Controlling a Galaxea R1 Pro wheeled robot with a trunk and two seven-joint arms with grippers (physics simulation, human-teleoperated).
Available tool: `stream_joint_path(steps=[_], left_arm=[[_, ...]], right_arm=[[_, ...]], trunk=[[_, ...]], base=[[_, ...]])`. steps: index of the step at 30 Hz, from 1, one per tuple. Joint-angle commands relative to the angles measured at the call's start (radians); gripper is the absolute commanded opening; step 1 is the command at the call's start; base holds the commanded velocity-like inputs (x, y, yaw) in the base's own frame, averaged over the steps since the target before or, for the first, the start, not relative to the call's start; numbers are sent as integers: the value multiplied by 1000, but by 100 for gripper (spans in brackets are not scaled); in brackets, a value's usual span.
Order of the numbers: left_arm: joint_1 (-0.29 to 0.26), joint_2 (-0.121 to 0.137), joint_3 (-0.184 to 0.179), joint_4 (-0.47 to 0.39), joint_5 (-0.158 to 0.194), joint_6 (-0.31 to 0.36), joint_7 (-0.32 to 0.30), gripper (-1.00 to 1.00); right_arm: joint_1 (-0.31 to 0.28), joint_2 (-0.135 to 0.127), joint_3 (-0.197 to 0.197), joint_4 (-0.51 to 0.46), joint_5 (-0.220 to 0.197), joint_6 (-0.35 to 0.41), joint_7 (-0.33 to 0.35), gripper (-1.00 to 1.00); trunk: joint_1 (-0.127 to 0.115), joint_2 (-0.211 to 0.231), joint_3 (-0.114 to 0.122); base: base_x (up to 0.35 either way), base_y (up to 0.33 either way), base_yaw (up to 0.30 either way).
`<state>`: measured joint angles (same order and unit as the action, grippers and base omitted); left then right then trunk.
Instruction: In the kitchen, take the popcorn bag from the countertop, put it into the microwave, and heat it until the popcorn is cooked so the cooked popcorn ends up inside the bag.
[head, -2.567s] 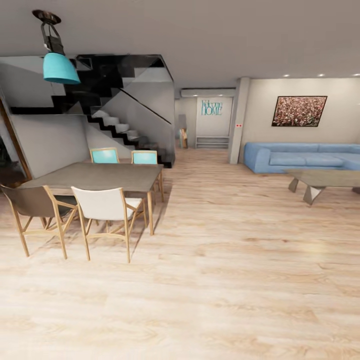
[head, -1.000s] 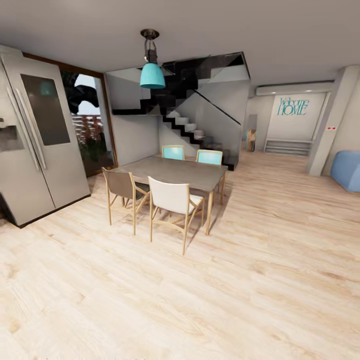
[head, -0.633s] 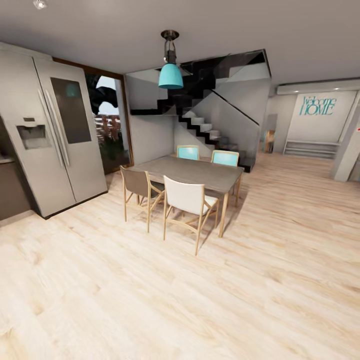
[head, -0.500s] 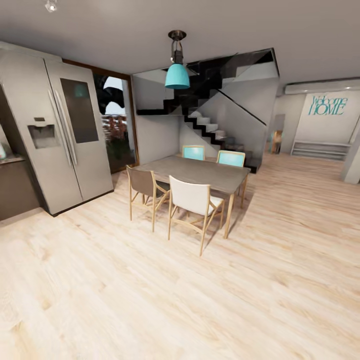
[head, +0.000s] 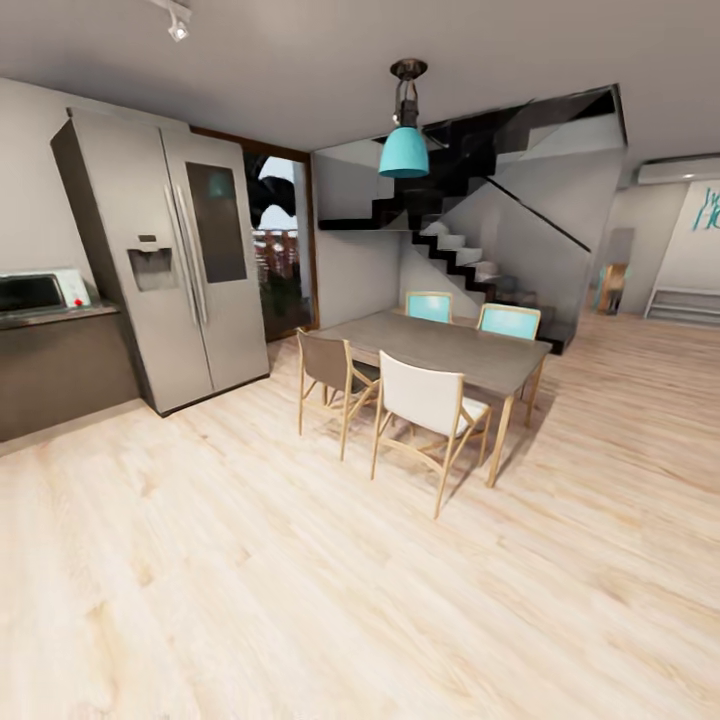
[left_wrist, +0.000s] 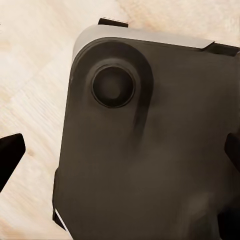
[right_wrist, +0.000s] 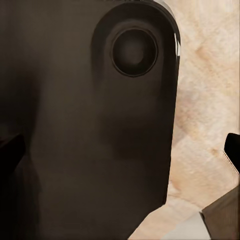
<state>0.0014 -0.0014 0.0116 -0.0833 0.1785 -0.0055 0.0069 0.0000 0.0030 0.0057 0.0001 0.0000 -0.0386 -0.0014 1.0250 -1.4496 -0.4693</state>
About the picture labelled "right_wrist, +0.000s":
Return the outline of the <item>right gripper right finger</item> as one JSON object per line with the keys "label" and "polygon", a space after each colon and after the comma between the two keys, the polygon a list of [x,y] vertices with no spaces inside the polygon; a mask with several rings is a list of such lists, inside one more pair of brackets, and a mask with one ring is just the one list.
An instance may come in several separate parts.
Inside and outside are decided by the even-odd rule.
{"label": "right gripper right finger", "polygon": [[240,135],[235,133],[229,133],[227,135],[224,151],[228,155],[229,159],[235,165],[240,173]]}

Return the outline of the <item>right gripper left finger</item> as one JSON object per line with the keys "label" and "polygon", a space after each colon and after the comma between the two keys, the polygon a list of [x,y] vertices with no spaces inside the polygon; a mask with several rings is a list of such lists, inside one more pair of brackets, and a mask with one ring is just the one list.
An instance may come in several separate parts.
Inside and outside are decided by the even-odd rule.
{"label": "right gripper left finger", "polygon": [[0,193],[26,153],[21,133],[0,138]]}

